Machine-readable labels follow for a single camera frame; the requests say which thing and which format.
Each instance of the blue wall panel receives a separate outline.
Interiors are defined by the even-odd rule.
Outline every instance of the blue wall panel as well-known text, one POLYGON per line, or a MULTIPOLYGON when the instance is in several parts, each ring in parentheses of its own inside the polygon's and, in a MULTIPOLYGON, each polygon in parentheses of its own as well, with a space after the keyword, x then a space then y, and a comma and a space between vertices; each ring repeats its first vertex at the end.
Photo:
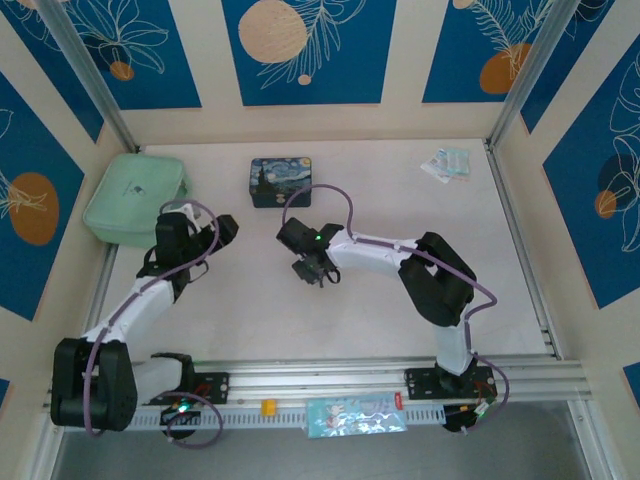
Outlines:
POLYGON ((582 0, 578 5, 564 35, 522 107, 522 118, 529 132, 532 132, 540 121, 614 1, 582 0))
MULTIPOLYGON (((168 0, 69 0, 62 6, 121 109, 201 106, 168 0)), ((0 0, 0 8, 75 112, 68 98, 80 95, 80 84, 37 12, 17 0, 0 0)))
POLYGON ((57 43, 51 38, 38 12, 17 0, 0 0, 0 11, 7 17, 40 68, 95 142, 104 120, 59 51, 57 43))
POLYGON ((83 178, 0 74, 0 307, 35 317, 83 178))
POLYGON ((395 0, 222 6, 245 106, 380 102, 395 0))
POLYGON ((640 37, 544 169, 598 306, 640 287, 640 37))
POLYGON ((552 0, 451 0, 424 103, 500 102, 552 0))
POLYGON ((0 411, 2 411, 2 404, 4 403, 4 398, 9 391, 9 381, 4 378, 0 378, 0 411))

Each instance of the white tabletop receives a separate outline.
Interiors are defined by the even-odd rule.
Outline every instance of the white tabletop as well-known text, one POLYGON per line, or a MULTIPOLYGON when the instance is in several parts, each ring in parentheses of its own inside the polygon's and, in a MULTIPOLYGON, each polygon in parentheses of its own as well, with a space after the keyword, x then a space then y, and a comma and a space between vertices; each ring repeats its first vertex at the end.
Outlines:
MULTIPOLYGON (((198 360, 355 358, 435 355, 431 325, 414 309, 399 281, 344 270, 324 289, 301 281, 296 257, 275 236, 279 209, 256 209, 249 167, 256 157, 307 156, 314 183, 346 190, 355 203, 354 230, 395 239, 437 232, 498 306, 472 320, 474 347, 484 354, 545 352, 540 328, 480 140, 393 140, 245 143, 147 147, 150 155, 180 158, 194 183, 194 198, 216 214, 230 213, 240 230, 213 255, 211 271, 189 285, 158 319, 132 357, 158 351, 198 360), (439 147, 471 151, 470 181, 443 184, 420 169, 439 147)), ((310 208, 292 209, 319 229, 344 224, 346 202, 316 189, 310 208)), ((122 300, 140 269, 143 251, 120 247, 105 309, 122 300)), ((484 302, 476 292, 474 304, 484 302)))

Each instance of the beige circle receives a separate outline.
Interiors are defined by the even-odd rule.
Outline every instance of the beige circle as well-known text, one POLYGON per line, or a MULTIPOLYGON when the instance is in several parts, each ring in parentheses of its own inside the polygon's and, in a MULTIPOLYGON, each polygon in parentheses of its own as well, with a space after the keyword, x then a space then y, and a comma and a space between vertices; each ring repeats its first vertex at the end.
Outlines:
POLYGON ((476 0, 453 0, 453 6, 459 10, 469 8, 476 0))
MULTIPOLYGON (((24 5, 25 7, 31 9, 31 10, 35 10, 36 6, 33 3, 33 0, 16 0, 18 3, 21 3, 22 5, 24 5)), ((62 2, 68 2, 69 0, 58 0, 58 3, 62 3, 62 2)))
POLYGON ((259 0, 240 19, 240 42, 251 58, 281 63, 307 44, 307 27, 295 9, 281 0, 259 0))

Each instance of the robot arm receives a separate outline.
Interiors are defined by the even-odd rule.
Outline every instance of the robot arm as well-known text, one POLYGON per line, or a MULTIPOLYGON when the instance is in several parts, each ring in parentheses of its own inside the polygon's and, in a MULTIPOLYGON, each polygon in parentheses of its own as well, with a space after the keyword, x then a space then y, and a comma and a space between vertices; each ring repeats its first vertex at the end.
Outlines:
POLYGON ((473 287, 450 272, 436 267, 409 250, 428 252, 469 278, 475 274, 438 234, 427 232, 418 240, 389 240, 354 233, 342 225, 327 224, 319 232, 290 218, 277 239, 300 259, 293 264, 298 276, 309 284, 340 281, 341 268, 357 267, 400 280, 418 313, 435 327, 437 364, 460 376, 473 357, 467 348, 461 314, 473 300, 473 287))
MULTIPOLYGON (((211 253, 230 243, 238 225, 230 215, 217 217, 219 240, 211 253)), ((94 343, 106 329, 96 358, 97 375, 91 380, 91 422, 100 429, 124 430, 137 405, 178 387, 191 391, 194 369, 187 355, 156 354, 133 367, 128 346, 144 338, 148 329, 180 297, 191 280, 189 269, 149 282, 176 267, 192 262, 210 249, 211 226, 201 228, 193 207, 186 204, 163 213, 156 225, 157 244, 147 252, 144 265, 124 300, 98 326, 80 339, 66 338, 54 355, 51 419, 56 425, 83 426, 83 373, 94 343)))

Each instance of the enclosure wall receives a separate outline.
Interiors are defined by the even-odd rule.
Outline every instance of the enclosure wall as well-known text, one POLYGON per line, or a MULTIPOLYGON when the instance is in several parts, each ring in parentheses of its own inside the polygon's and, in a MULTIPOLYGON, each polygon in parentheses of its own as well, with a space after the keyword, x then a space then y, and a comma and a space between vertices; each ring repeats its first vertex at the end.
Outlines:
POLYGON ((53 350, 80 332, 102 265, 81 217, 121 147, 78 112, 0 14, 0 478, 29 461, 53 350))
POLYGON ((623 373, 640 361, 639 35, 638 3, 614 2, 532 132, 519 118, 498 149, 565 355, 582 360, 630 478, 640 474, 623 373))
MULTIPOLYGON (((317 96, 310 97, 306 97, 303 92, 300 97, 302 102, 326 104, 284 106, 243 106, 229 40, 233 30, 237 31, 238 23, 230 20, 228 30, 223 11, 223 5, 231 5, 233 2, 198 0, 170 3, 202 108, 124 112, 124 118, 134 136, 142 144, 481 137, 489 132, 500 109, 500 104, 495 101, 422 103, 445 11, 450 4, 445 0, 397 2, 386 69, 383 66, 386 73, 383 71, 380 78, 380 81, 384 79, 381 100, 373 98, 372 103, 355 105, 358 98, 363 97, 353 95, 354 101, 350 102, 350 96, 346 94, 345 104, 338 105, 332 104, 334 91, 320 91, 317 96)), ((254 2, 238 3, 245 4, 243 7, 246 10, 254 2)), ((381 6, 377 3, 368 2, 361 15, 364 16, 367 9, 375 10, 381 6)), ((358 21, 358 17, 351 20, 353 28, 362 29, 361 31, 374 28, 366 23, 358 26, 358 21)), ((372 52, 359 53, 350 49, 349 41, 353 43, 358 39, 349 38, 346 34, 342 37, 341 51, 331 52, 333 57, 325 61, 325 65, 317 72, 317 79, 314 78, 307 88, 315 88, 314 84, 321 88, 323 74, 331 68, 337 68, 331 62, 340 62, 341 55, 343 58, 348 57, 348 61, 341 67, 344 71, 336 75, 358 76, 358 69, 366 69, 366 62, 373 61, 369 59, 372 52)), ((361 48, 366 49, 367 44, 363 44, 361 48)), ((246 56, 240 48, 235 53, 235 66, 239 69, 243 68, 241 61, 251 61, 248 57, 239 58, 246 56)), ((474 75, 464 65, 458 65, 448 73, 441 71, 440 74, 453 77, 474 75)), ((241 75, 255 76, 255 73, 245 72, 241 75)), ((362 81, 362 89, 376 88, 372 85, 375 79, 362 77, 362 81)), ((248 96, 251 95, 252 88, 259 90, 260 85, 247 86, 245 93, 248 91, 248 96)), ((285 85, 273 84, 260 92, 301 88, 297 80, 294 80, 285 85)), ((327 87, 328 90, 334 88, 339 89, 340 85, 327 87)))

